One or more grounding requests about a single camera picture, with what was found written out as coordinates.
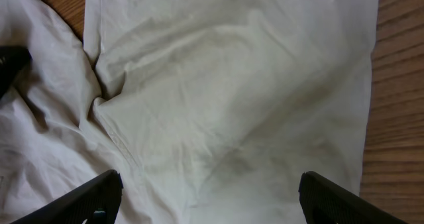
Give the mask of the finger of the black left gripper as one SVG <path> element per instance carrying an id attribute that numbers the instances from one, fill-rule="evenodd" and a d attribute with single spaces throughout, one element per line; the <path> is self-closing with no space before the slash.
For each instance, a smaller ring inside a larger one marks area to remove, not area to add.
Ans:
<path id="1" fill-rule="evenodd" d="M 30 63 L 32 56 L 24 46 L 1 46 L 1 91 L 3 97 L 19 72 Z"/>

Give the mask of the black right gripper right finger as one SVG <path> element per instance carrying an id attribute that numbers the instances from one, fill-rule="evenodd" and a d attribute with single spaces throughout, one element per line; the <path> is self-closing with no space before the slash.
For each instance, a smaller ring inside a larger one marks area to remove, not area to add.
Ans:
<path id="1" fill-rule="evenodd" d="M 307 224 L 406 224 L 313 171 L 302 174 L 298 192 Z"/>

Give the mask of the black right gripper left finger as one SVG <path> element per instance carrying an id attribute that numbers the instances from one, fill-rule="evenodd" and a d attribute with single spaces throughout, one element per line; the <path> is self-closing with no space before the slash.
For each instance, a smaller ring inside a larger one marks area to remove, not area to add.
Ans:
<path id="1" fill-rule="evenodd" d="M 114 224 L 122 195 L 120 174 L 108 170 L 11 224 Z"/>

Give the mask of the beige shorts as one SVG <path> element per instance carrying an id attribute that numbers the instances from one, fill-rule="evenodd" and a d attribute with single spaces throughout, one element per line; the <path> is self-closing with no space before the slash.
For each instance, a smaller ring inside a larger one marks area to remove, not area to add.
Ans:
<path id="1" fill-rule="evenodd" d="M 1 222 L 120 172 L 119 223 L 303 223 L 360 190 L 378 0 L 86 0 L 83 38 L 1 0 L 32 62 L 1 99 Z"/>

